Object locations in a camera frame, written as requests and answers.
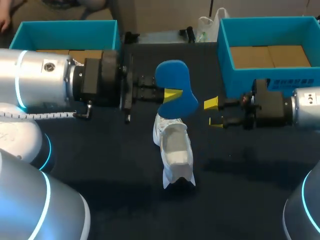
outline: wall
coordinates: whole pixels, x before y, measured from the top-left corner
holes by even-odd
[[[223,7],[234,18],[301,16],[306,5],[306,0],[214,0],[212,14]]]
[[[123,29],[136,33],[161,32],[197,26],[208,16],[211,0],[114,0]]]
[[[211,0],[113,1],[123,29],[135,33],[196,28],[198,18],[209,15],[211,4]],[[221,7],[232,17],[320,15],[320,0],[214,0],[212,15]]]
[[[308,16],[319,16],[320,15],[320,0],[309,0],[306,15]]]

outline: person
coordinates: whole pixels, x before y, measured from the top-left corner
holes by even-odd
[[[0,0],[0,48],[8,48],[21,22],[112,20],[107,0]]]

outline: blue sponge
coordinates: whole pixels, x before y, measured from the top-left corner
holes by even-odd
[[[182,96],[162,104],[158,114],[165,119],[185,118],[198,108],[198,100],[190,85],[187,65],[180,60],[164,61],[155,70],[156,85],[165,89],[182,90]]]

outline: white plastic bag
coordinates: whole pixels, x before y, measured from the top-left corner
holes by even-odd
[[[196,30],[196,42],[216,42],[218,39],[218,31],[220,20],[224,18],[230,18],[227,10],[223,7],[216,11],[214,20],[206,16],[202,16],[198,19],[198,27]]]

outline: hand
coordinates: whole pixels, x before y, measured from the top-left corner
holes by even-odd
[[[11,23],[10,11],[6,9],[0,9],[0,28],[3,34]]]

